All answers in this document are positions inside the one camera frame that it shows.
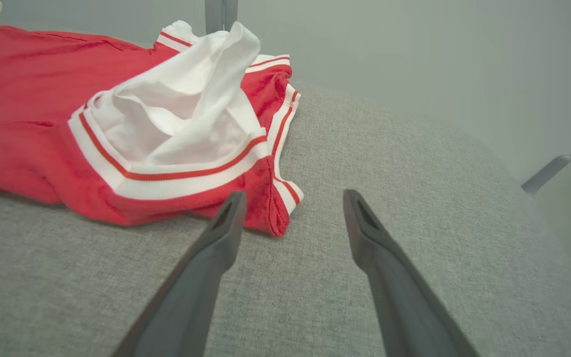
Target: red stripe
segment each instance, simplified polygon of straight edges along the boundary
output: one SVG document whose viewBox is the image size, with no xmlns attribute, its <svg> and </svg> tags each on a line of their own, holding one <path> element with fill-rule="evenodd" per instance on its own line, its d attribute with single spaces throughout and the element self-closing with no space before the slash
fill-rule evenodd
<svg viewBox="0 0 571 357">
<path fill-rule="evenodd" d="M 179 38 L 175 38 L 175 37 L 171 36 L 170 34 L 168 34 L 168 33 L 166 33 L 166 32 L 160 32 L 160 34 L 161 34 L 162 36 L 165 36 L 165 37 L 168 38 L 168 39 L 172 39 L 173 41 L 182 43 L 182 45 L 185 45 L 185 46 L 188 46 L 188 47 L 191 47 L 191 46 L 192 46 L 190 43 L 188 43 L 188 42 L 186 42 L 186 41 L 182 41 L 182 40 L 179 39 Z"/>
<path fill-rule="evenodd" d="M 81 123 L 83 125 L 83 128 L 87 132 L 89 138 L 93 142 L 93 144 L 96 147 L 96 149 L 98 150 L 98 152 L 100 152 L 100 154 L 105 158 L 105 160 L 107 160 L 113 167 L 115 167 L 116 170 L 118 170 L 122 174 L 122 176 L 125 176 L 125 178 L 131 179 L 131 180 L 138 180 L 138 181 L 177 180 L 179 178 L 180 179 L 184 179 L 184 178 L 187 179 L 189 177 L 198 177 L 198 176 L 206 176 L 206 175 L 217 174 L 218 172 L 222 172 L 226 169 L 233 167 L 233 165 L 237 164 L 239 161 L 241 161 L 243 158 L 245 158 L 245 156 L 251 151 L 251 149 L 255 145 L 260 144 L 261 142 L 265 142 L 267 140 L 265 135 L 252 139 L 251 142 L 249 142 L 248 145 L 246 145 L 244 151 L 242 151 L 240 153 L 240 155 L 236 156 L 236 158 L 229 161 L 228 163 L 225 163 L 224 165 L 222 165 L 220 167 L 213 168 L 213 169 L 197 170 L 197 171 L 189 171 L 189 172 L 173 172 L 173 173 L 169 173 L 169 174 L 138 174 L 136 172 L 127 171 L 124 167 L 122 167 L 122 165 L 120 165 L 120 163 L 118 163 L 118 161 L 116 161 L 111 155 L 109 155 L 109 153 L 104 149 L 102 144 L 100 144 L 100 141 L 98 141 L 98 139 L 96 138 L 92 129 L 89 127 L 89 124 L 85 118 L 85 115 L 83 115 L 83 113 L 80 113 L 79 118 L 81 119 Z"/>
<path fill-rule="evenodd" d="M 290 101 L 290 103 L 294 103 L 294 100 L 296 99 L 296 95 L 298 93 L 299 92 L 294 91 L 294 94 L 292 95 L 292 100 Z M 277 147 L 279 146 L 279 142 L 281 141 L 281 135 L 283 135 L 284 128 L 286 127 L 287 118 L 289 118 L 289 116 L 291 114 L 292 114 L 292 106 L 290 106 L 290 108 L 288 109 L 287 113 L 284 116 L 284 119 L 281 121 L 281 126 L 279 126 L 279 132 L 277 132 L 277 139 L 275 140 L 275 145 L 274 145 L 274 147 L 272 147 L 272 156 L 274 156 L 275 158 L 277 155 Z M 297 205 L 299 205 L 299 203 L 301 202 L 301 199 L 299 198 L 299 195 L 296 193 L 296 191 L 292 188 L 290 183 L 288 183 L 288 181 L 281 180 L 281 179 L 277 178 L 276 176 L 275 176 L 275 179 L 277 181 L 283 183 L 283 185 L 285 185 L 286 189 L 288 191 L 290 191 L 292 198 L 294 198 L 294 202 Z"/>
<path fill-rule="evenodd" d="M 272 62 L 272 61 L 279 61 L 279 60 L 286 60 L 286 59 L 289 60 L 290 57 L 287 57 L 287 56 L 286 56 L 286 57 L 277 57 L 276 59 L 268 59 L 267 61 L 263 61 L 263 62 L 251 64 L 249 67 L 256 67 L 256 66 L 258 66 L 258 65 L 262 65 L 262 64 L 269 63 L 269 62 Z"/>
</svg>

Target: gray fabric surface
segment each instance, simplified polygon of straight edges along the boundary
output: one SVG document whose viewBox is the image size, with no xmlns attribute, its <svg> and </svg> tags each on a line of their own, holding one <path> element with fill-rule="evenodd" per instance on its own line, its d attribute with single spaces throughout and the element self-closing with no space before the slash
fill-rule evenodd
<svg viewBox="0 0 571 357">
<path fill-rule="evenodd" d="M 295 82 L 281 161 L 306 196 L 281 239 L 244 231 L 207 356 L 384 354 L 344 229 L 358 189 L 481 355 L 571 356 L 571 265 L 482 145 Z M 106 356 L 206 226 L 136 228 L 0 196 L 0 356 Z"/>
</svg>

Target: red fabric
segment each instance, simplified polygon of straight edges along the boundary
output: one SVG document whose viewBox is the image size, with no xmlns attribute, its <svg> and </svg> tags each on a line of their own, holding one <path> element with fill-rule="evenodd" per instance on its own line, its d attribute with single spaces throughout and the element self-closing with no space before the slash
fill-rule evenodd
<svg viewBox="0 0 571 357">
<path fill-rule="evenodd" d="M 244 190 L 245 225 L 283 235 L 289 217 L 272 185 L 274 156 L 217 189 L 155 201 L 118 196 L 82 155 L 67 125 L 72 113 L 98 91 L 176 54 L 159 43 L 143 49 L 107 36 L 0 27 L 0 192 L 65 203 L 91 219 L 129 226 L 188 210 L 212 217 L 229 193 Z M 242 82 L 266 130 L 290 75 L 290 67 L 280 65 Z"/>
</svg>

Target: gray wall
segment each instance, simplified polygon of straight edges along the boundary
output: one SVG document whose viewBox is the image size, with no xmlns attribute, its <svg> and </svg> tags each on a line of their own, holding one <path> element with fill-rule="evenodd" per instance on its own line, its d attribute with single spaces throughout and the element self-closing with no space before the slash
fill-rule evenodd
<svg viewBox="0 0 571 357">
<path fill-rule="evenodd" d="M 14 0 L 0 23 L 145 46 L 176 19 L 203 34 L 203 7 Z M 295 78 L 455 124 L 519 182 L 571 152 L 571 0 L 240 0 L 238 18 L 262 52 L 292 55 Z"/>
</svg>

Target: red and white shirt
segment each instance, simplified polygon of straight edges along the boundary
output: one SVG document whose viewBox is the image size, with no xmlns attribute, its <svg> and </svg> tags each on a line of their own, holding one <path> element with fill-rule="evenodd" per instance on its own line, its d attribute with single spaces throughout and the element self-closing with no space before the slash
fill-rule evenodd
<svg viewBox="0 0 571 357">
<path fill-rule="evenodd" d="M 300 95 L 288 56 L 258 50 L 239 24 L 176 22 L 153 49 L 0 27 L 0 191 L 133 225 L 211 217 L 240 189 L 245 225 L 280 237 L 303 199 L 279 173 Z"/>
</svg>

